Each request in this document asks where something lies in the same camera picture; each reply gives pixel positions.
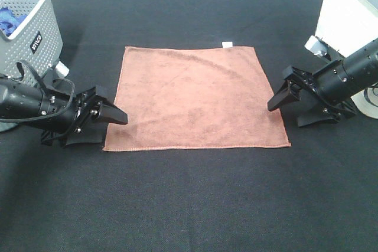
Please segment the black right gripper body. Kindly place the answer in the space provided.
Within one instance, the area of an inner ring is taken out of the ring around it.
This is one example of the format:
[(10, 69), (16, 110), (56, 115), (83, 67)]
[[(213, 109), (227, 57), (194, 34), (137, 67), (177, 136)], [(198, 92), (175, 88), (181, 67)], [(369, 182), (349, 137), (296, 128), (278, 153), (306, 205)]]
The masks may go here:
[(351, 86), (348, 77), (341, 68), (322, 71), (320, 74), (288, 67), (284, 71), (285, 81), (290, 80), (301, 87), (301, 91), (307, 91), (316, 101), (325, 107), (329, 107), (341, 118), (351, 118), (356, 115), (356, 110), (349, 102)]

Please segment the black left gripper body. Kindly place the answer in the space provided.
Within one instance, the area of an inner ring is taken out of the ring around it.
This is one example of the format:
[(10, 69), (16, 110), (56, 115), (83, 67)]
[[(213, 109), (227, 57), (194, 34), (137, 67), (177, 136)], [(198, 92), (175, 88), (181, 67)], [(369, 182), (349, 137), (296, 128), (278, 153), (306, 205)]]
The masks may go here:
[(59, 115), (58, 121), (64, 123), (64, 132), (45, 130), (41, 135), (41, 143), (51, 146), (73, 132), (80, 133), (82, 129), (97, 129), (93, 127), (95, 122), (95, 88), (88, 89), (77, 94), (71, 106), (67, 106), (65, 112)]

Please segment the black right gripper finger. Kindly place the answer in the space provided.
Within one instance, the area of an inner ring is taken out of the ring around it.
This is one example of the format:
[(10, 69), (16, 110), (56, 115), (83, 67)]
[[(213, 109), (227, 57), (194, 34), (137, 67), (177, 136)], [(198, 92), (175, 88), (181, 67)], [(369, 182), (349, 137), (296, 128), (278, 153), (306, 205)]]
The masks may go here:
[(340, 115), (329, 107), (316, 104), (297, 118), (298, 127), (316, 125), (320, 123), (336, 124), (340, 121)]
[(267, 107), (270, 112), (293, 102), (300, 101), (301, 87), (295, 82), (286, 80), (281, 88), (268, 101)]

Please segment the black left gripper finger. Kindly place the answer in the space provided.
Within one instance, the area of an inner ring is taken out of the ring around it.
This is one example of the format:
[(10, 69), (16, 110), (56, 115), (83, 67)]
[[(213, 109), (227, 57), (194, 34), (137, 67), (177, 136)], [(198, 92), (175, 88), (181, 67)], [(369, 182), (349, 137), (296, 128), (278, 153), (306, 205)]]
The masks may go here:
[(102, 86), (95, 87), (94, 109), (97, 111), (94, 116), (97, 123), (128, 124), (128, 115), (108, 100), (106, 89)]
[(101, 143), (102, 131), (98, 129), (82, 129), (80, 133), (73, 132), (60, 141), (61, 147), (78, 143)]

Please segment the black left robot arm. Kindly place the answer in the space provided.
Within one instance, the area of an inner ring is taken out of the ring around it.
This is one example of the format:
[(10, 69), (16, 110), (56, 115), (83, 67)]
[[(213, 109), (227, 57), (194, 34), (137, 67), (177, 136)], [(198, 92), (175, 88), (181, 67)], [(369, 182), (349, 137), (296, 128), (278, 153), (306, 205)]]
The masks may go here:
[(46, 90), (1, 80), (1, 122), (41, 129), (41, 143), (61, 146), (100, 143), (103, 132), (97, 123), (126, 125), (128, 115), (112, 104), (104, 88), (92, 87), (81, 93)]

